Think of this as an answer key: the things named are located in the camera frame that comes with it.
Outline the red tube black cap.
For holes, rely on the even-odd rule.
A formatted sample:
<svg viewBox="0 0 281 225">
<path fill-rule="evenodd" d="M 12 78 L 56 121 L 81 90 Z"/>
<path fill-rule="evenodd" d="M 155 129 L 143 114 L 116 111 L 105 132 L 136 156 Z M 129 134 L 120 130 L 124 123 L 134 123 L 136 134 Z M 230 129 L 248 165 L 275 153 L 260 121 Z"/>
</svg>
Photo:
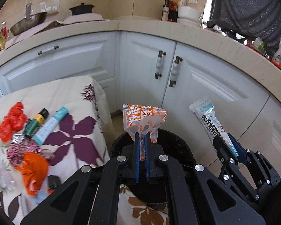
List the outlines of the red tube black cap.
<svg viewBox="0 0 281 225">
<path fill-rule="evenodd" d="M 58 176 L 48 176 L 48 194 L 52 194 L 61 185 L 61 180 Z"/>
</svg>

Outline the white blue ointment tube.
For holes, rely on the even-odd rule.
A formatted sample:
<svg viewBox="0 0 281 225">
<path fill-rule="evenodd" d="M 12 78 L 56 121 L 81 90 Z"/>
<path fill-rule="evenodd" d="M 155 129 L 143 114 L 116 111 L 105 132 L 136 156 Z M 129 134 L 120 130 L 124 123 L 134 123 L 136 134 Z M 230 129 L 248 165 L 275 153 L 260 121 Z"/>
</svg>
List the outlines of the white blue ointment tube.
<svg viewBox="0 0 281 225">
<path fill-rule="evenodd" d="M 237 150 L 228 133 L 216 117 L 214 105 L 210 99 L 198 100 L 191 104 L 189 109 L 205 128 L 211 142 L 214 137 L 218 136 L 226 144 L 233 156 L 238 157 Z"/>
</svg>

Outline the orange plastic bag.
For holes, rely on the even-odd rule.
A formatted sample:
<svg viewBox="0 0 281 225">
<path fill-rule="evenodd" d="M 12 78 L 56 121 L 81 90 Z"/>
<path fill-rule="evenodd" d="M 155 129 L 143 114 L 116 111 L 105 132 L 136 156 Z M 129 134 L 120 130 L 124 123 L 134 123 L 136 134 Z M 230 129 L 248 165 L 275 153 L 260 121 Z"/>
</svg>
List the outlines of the orange plastic bag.
<svg viewBox="0 0 281 225">
<path fill-rule="evenodd" d="M 16 170 L 21 173 L 27 194 L 37 196 L 48 174 L 49 163 L 36 153 L 25 152 L 23 161 Z"/>
</svg>

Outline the teal white tube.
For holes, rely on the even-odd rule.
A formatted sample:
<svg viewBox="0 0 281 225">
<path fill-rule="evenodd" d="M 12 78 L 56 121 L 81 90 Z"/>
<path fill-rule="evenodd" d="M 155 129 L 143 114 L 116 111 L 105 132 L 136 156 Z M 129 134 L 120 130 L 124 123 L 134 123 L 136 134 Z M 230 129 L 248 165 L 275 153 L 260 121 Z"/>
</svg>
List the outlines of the teal white tube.
<svg viewBox="0 0 281 225">
<path fill-rule="evenodd" d="M 67 108 L 64 106 L 61 107 L 33 136 L 35 143 L 39 146 L 44 144 L 50 133 L 67 114 Z"/>
</svg>

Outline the red white twine bundle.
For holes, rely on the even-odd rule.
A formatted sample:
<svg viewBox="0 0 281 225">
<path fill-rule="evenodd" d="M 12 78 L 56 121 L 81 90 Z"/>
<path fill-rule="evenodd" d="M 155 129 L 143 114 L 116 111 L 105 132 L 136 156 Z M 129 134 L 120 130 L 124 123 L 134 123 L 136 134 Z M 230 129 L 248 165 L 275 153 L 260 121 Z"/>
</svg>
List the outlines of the red white twine bundle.
<svg viewBox="0 0 281 225">
<path fill-rule="evenodd" d="M 21 143 L 11 143 L 7 149 L 7 159 L 13 168 L 19 167 L 24 159 L 24 154 L 32 152 L 46 160 L 53 160 L 55 155 L 48 149 L 41 149 L 33 139 L 23 140 Z"/>
</svg>

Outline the orange white snack wrapper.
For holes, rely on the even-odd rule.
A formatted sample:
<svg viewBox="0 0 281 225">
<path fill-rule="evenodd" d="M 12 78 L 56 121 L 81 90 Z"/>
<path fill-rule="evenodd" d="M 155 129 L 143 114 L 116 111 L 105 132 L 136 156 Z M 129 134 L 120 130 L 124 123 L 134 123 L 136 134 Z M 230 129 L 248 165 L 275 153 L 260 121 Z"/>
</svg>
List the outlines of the orange white snack wrapper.
<svg viewBox="0 0 281 225">
<path fill-rule="evenodd" d="M 145 161 L 145 135 L 150 134 L 151 142 L 157 143 L 158 128 L 166 120 L 167 111 L 152 106 L 123 104 L 123 128 L 134 140 L 140 137 L 140 161 Z"/>
</svg>

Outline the clear plastic bag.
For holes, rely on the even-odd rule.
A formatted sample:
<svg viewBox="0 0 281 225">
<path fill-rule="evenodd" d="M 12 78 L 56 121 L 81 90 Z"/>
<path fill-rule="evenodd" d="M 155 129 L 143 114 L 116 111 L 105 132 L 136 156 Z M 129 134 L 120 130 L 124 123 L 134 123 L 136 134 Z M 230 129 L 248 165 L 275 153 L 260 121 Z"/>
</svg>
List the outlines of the clear plastic bag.
<svg viewBox="0 0 281 225">
<path fill-rule="evenodd" d="M 15 188 L 15 180 L 10 171 L 0 166 L 0 191 L 12 191 Z"/>
</svg>

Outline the green yellow tube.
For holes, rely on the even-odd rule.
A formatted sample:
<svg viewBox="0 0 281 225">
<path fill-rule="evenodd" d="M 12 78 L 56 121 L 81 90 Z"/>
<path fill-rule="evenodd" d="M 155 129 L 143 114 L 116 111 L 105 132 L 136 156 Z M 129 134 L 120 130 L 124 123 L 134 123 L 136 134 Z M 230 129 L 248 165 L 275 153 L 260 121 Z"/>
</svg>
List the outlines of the green yellow tube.
<svg viewBox="0 0 281 225">
<path fill-rule="evenodd" d="M 38 129 L 44 124 L 49 116 L 49 112 L 46 108 L 43 108 L 38 112 L 33 119 L 29 119 L 24 129 L 24 134 L 27 138 L 31 139 Z"/>
</svg>

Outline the silver foil blister pack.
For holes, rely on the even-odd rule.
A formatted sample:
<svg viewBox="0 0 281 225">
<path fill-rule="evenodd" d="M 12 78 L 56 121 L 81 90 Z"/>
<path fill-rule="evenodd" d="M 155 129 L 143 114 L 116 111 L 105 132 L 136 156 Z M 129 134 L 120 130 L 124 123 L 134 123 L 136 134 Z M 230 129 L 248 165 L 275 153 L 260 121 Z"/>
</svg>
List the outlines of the silver foil blister pack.
<svg viewBox="0 0 281 225">
<path fill-rule="evenodd" d="M 25 134 L 22 132 L 17 132 L 13 134 L 11 143 L 12 144 L 21 144 L 25 140 Z"/>
</svg>

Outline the red plastic bag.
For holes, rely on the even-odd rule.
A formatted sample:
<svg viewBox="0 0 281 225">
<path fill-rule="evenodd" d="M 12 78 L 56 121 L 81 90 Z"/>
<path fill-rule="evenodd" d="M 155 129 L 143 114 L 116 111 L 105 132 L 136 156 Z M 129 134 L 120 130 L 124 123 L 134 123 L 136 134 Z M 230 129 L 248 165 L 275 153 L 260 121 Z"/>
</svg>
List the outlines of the red plastic bag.
<svg viewBox="0 0 281 225">
<path fill-rule="evenodd" d="M 14 132 L 20 131 L 26 123 L 28 117 L 23 113 L 24 105 L 17 102 L 10 109 L 0 124 L 0 139 L 3 143 L 9 142 Z"/>
</svg>

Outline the white spray bottle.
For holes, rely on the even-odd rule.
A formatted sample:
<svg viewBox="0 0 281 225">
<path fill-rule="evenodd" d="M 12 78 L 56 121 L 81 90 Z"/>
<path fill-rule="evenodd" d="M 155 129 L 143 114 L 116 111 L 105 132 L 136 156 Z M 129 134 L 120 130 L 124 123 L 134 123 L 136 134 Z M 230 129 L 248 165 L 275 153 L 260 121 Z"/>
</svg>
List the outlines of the white spray bottle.
<svg viewBox="0 0 281 225">
<path fill-rule="evenodd" d="M 279 41 L 278 50 L 273 55 L 272 62 L 274 62 L 278 65 L 281 65 L 281 38 L 280 38 L 280 41 Z"/>
</svg>

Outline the white stacked bowls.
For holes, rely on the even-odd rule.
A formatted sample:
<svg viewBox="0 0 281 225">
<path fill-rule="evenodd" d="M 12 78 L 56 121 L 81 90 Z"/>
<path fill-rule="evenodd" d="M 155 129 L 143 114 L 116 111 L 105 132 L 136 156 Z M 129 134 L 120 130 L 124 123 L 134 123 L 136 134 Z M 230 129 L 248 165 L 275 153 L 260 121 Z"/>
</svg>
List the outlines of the white stacked bowls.
<svg viewBox="0 0 281 225">
<path fill-rule="evenodd" d="M 202 13 L 199 10 L 189 6 L 181 6 L 178 8 L 177 23 L 187 26 L 201 26 Z"/>
</svg>

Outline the dark sauce bottle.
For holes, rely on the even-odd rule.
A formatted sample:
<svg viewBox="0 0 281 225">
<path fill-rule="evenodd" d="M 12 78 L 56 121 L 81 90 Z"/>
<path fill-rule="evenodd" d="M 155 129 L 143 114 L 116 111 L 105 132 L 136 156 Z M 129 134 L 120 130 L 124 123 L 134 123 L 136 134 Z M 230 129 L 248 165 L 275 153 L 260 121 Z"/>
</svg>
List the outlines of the dark sauce bottle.
<svg viewBox="0 0 281 225">
<path fill-rule="evenodd" d="M 164 5 L 163 5 L 163 9 L 162 9 L 162 21 L 168 21 L 168 14 L 170 11 L 170 0 L 165 0 Z"/>
</svg>

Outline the cooking oil bottle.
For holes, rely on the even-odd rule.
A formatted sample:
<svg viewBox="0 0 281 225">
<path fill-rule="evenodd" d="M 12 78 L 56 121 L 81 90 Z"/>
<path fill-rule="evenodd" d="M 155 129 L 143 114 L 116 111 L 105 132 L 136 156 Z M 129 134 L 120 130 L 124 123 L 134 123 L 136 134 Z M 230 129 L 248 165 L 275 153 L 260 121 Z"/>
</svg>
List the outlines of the cooking oil bottle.
<svg viewBox="0 0 281 225">
<path fill-rule="evenodd" d="M 0 32 L 0 51 L 5 49 L 6 42 L 8 41 L 9 29 L 6 26 L 6 22 L 1 23 L 1 32 Z"/>
</svg>

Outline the black casserole pot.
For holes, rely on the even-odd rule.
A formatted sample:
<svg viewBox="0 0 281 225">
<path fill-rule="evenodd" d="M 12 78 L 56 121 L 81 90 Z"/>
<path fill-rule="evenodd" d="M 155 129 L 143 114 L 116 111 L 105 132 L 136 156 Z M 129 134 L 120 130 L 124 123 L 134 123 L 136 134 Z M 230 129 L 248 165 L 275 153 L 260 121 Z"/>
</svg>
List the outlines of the black casserole pot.
<svg viewBox="0 0 281 225">
<path fill-rule="evenodd" d="M 81 15 L 81 14 L 87 14 L 92 13 L 92 10 L 95 6 L 94 5 L 86 5 L 85 3 L 81 3 L 79 6 L 75 6 L 70 8 L 71 15 Z"/>
</svg>

